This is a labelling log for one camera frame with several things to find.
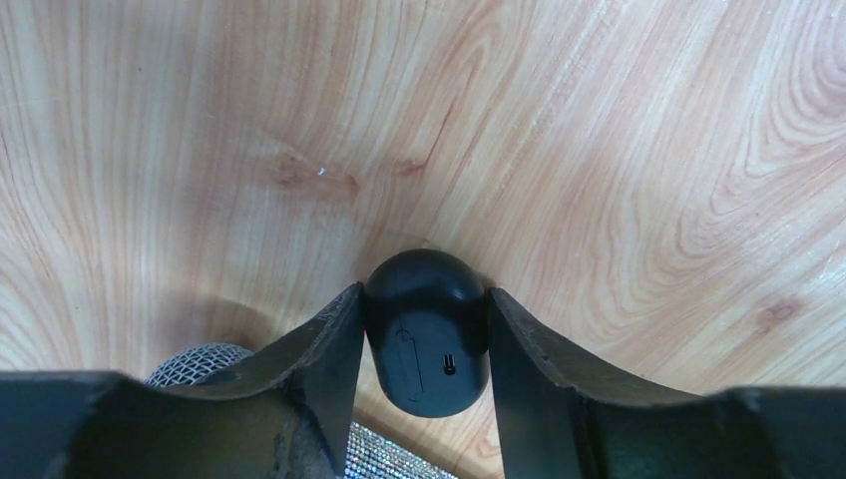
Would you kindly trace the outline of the black earbud charging case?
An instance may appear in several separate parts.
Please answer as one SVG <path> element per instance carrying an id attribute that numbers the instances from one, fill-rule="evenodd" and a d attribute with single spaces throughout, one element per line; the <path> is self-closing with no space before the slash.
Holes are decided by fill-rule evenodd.
<path id="1" fill-rule="evenodd" d="M 367 279 L 363 323 L 379 384 L 402 411 L 458 414 L 484 391 L 488 318 L 482 279 L 436 249 L 403 251 Z"/>

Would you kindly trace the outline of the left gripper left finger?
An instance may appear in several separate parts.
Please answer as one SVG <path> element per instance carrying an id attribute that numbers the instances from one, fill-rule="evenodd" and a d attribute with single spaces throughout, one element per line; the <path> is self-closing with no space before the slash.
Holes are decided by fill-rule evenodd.
<path id="1" fill-rule="evenodd" d="M 340 478 L 362 353 L 360 284 L 198 385 L 116 371 L 1 375 L 5 478 Z"/>

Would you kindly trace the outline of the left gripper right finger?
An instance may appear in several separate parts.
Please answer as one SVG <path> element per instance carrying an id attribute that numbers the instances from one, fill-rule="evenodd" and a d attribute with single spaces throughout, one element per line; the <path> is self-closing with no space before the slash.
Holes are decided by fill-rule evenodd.
<path id="1" fill-rule="evenodd" d="M 841 478 L 841 387 L 696 395 L 616 367 L 489 292 L 490 363 L 509 478 Z"/>

